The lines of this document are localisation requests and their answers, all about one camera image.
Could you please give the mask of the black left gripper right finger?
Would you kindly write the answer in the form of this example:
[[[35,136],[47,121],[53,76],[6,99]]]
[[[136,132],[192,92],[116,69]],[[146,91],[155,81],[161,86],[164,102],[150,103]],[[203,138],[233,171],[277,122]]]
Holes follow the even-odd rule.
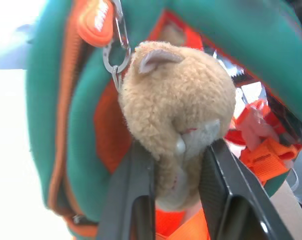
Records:
[[[293,238],[258,179],[224,140],[203,154],[200,199],[213,240]]]

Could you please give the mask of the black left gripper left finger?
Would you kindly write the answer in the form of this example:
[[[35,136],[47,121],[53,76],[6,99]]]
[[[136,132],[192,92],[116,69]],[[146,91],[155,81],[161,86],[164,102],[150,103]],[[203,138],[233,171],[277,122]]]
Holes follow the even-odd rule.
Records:
[[[152,155],[133,141],[111,176],[97,239],[155,239],[154,172]]]

